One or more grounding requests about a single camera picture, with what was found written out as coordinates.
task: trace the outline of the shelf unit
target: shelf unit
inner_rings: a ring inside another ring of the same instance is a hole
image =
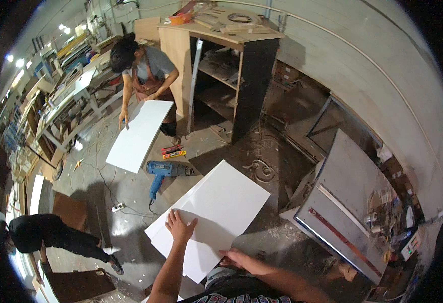
[[[191,87],[193,89],[193,102],[203,102],[220,116],[233,125],[231,143],[237,142],[245,136],[260,116],[265,94],[272,79],[272,69],[275,62],[276,52],[279,48],[279,38],[244,42],[233,45],[224,40],[213,40],[209,36],[192,35],[191,57],[193,58],[193,77]],[[202,42],[201,49],[197,54],[196,45]],[[213,58],[208,61],[205,53],[229,47],[237,55],[228,56],[229,64],[217,62]],[[238,64],[237,70],[230,66]],[[237,75],[237,81],[230,83],[227,80]],[[188,118],[193,124],[196,116],[193,112]]]
[[[211,32],[197,23],[178,26],[159,24],[158,31],[161,50],[179,71],[178,79],[170,88],[178,107],[177,113],[188,120],[188,133],[194,124],[202,120],[201,113],[194,111],[195,105],[206,104],[231,123],[231,143],[240,140],[260,117],[279,40],[284,34],[271,31],[266,34],[230,35]],[[220,65],[217,55],[203,60],[207,51],[219,51],[224,47],[231,49],[228,66]],[[237,70],[237,80],[227,81],[236,75]]]

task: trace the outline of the apron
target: apron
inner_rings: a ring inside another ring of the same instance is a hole
[[[162,86],[164,83],[164,79],[157,80],[154,75],[151,73],[151,67],[149,66],[149,58],[147,57],[147,51],[144,49],[144,53],[146,55],[146,70],[147,70],[147,80],[144,84],[141,84],[139,82],[139,78],[137,77],[137,69],[132,69],[132,77],[133,77],[133,86],[134,86],[134,93],[136,94],[137,102],[140,103],[142,99],[148,97],[151,94],[154,94],[158,91],[158,89]],[[176,102],[175,97],[171,93],[171,89],[168,87],[159,97],[159,100],[164,101],[172,101],[173,106],[171,106],[171,109],[169,110],[168,114],[166,115],[166,118],[164,119],[163,123],[171,123],[176,121]]]

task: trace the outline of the gray t-shirt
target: gray t-shirt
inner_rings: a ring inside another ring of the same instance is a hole
[[[146,54],[149,58],[149,67],[151,68],[151,73],[157,80],[164,79],[164,75],[169,74],[175,69],[175,65],[171,62],[168,56],[157,48],[147,46]],[[141,84],[145,83],[147,80],[146,56],[140,59],[139,64],[137,64],[136,71],[139,82]],[[132,77],[132,69],[129,68],[123,70],[122,74]]]

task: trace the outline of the red stripe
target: red stripe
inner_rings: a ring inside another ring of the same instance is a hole
[[[351,251],[353,251],[360,259],[362,259],[363,262],[366,263],[366,265],[368,265],[368,267],[370,267],[372,271],[374,271],[379,277],[382,276],[382,273],[370,262],[370,260],[368,260],[366,256],[356,248],[356,246],[349,242],[348,239],[345,238],[345,236],[343,236],[334,226],[332,226],[331,223],[326,221],[326,219],[324,219],[322,215],[320,215],[313,208],[310,208],[309,212],[311,213],[311,215],[315,216],[319,221],[321,221],[321,223],[323,223],[327,228],[329,228],[329,230],[331,230],[344,244],[346,244],[346,246],[351,249]]]

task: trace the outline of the blue heat gun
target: blue heat gun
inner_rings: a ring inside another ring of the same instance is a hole
[[[149,190],[149,198],[156,200],[156,193],[161,187],[161,183],[165,176],[177,177],[179,175],[192,175],[194,174],[194,169],[182,164],[174,162],[160,162],[160,161],[148,161],[147,172],[152,173],[154,181],[151,184],[151,189]]]

